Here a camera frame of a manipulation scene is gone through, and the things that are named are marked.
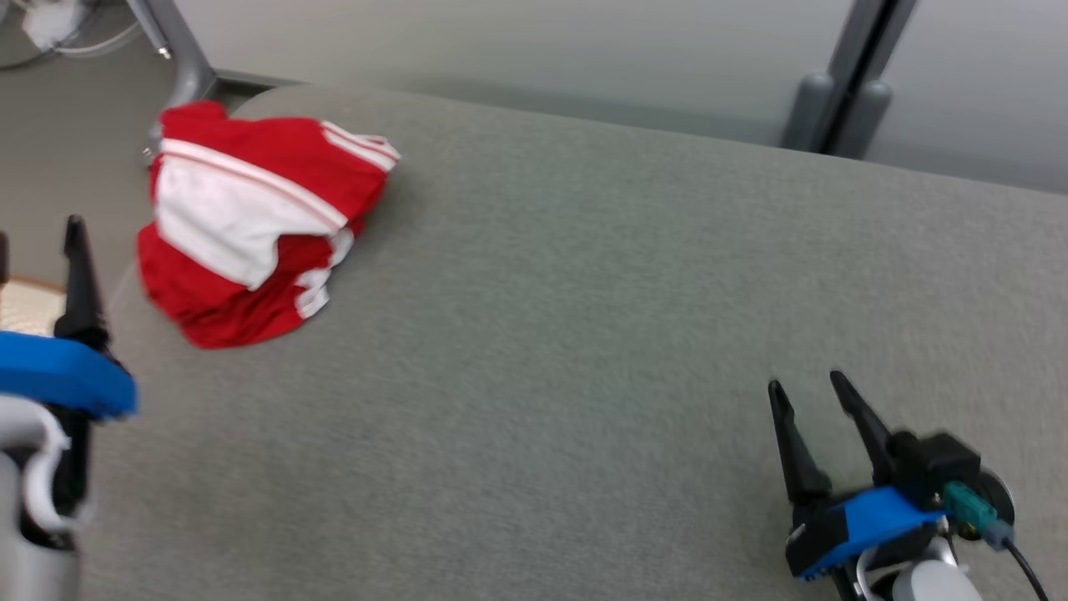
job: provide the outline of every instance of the gray fabric surface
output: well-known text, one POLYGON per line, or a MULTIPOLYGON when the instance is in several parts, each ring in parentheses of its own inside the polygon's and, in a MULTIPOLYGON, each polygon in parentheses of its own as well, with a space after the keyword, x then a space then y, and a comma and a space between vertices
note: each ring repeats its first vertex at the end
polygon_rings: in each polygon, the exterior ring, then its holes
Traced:
MULTIPOLYGON (((1012 487, 1068 589, 1065 197, 398 94, 290 88, 405 154, 305 327, 198 351, 125 282, 87 601, 827 599, 790 579, 767 382, 843 486, 844 369, 1012 487)), ((965 548, 987 599, 1026 599, 965 548)))

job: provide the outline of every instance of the white object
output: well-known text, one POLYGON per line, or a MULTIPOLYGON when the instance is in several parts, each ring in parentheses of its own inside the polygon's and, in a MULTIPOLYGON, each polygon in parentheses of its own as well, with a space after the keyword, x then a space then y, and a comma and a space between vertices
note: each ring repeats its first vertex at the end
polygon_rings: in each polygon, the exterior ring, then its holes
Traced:
POLYGON ((81 0, 36 2, 22 19, 22 30, 42 50, 50 50, 68 41, 85 19, 81 0))
POLYGON ((0 599, 77 601, 78 554, 44 549, 19 535, 18 507, 23 501, 22 486, 15 462, 0 453, 0 599))
POLYGON ((975 585, 956 566, 921 562, 894 581, 894 601, 983 601, 975 585))
POLYGON ((82 503, 73 518, 60 516, 52 503, 56 466, 70 447, 59 421, 42 405, 0 395, 0 448, 14 447, 36 449, 22 472, 21 487, 22 503, 35 524, 49 533, 65 533, 89 518, 89 502, 82 503))

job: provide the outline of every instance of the green connector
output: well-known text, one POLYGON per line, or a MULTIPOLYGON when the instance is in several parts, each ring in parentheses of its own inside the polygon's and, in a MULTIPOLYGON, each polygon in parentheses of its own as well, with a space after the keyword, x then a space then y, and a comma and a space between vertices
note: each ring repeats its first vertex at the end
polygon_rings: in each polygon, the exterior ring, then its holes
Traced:
POLYGON ((986 531, 987 526, 998 521, 998 510, 963 483, 946 485, 942 504, 949 516, 958 522, 974 527, 977 533, 986 531))

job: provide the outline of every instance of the blue plastic part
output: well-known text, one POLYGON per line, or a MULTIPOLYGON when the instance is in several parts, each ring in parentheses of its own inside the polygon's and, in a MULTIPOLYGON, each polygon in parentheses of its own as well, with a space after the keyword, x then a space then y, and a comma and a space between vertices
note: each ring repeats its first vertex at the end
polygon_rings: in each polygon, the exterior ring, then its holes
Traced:
POLYGON ((845 511, 849 540, 798 575, 799 580, 819 578, 824 570, 859 557, 868 549, 888 543, 924 524, 933 524, 945 516, 945 511, 916 509, 893 487, 865 491, 834 510, 845 511))
POLYGON ((0 394, 83 411, 94 420, 137 413, 134 379, 72 341, 0 332, 0 394))

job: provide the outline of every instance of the gray metal leg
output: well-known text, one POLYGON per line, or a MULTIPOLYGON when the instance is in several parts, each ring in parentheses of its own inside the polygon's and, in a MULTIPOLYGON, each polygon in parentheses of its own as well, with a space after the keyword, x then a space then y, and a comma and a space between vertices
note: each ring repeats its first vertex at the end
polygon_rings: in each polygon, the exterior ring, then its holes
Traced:
POLYGON ((894 91, 886 83, 878 80, 866 82, 847 109, 849 112, 829 154, 863 159, 893 97, 894 91))
POLYGON ((827 72, 801 80, 781 142, 783 147, 805 152, 820 152, 823 147, 834 114, 846 99, 849 80, 861 64, 864 46, 889 1, 853 0, 827 72))
MULTIPOLYGON (((134 14, 144 27, 145 33, 157 51, 163 57, 174 57, 177 76, 174 92, 163 107, 170 108, 206 96, 216 82, 215 70, 207 63, 197 38, 186 25, 186 20, 174 5, 173 0, 127 0, 134 14)), ((151 160, 159 149, 162 127, 157 120, 148 129, 148 145, 145 157, 151 160)))

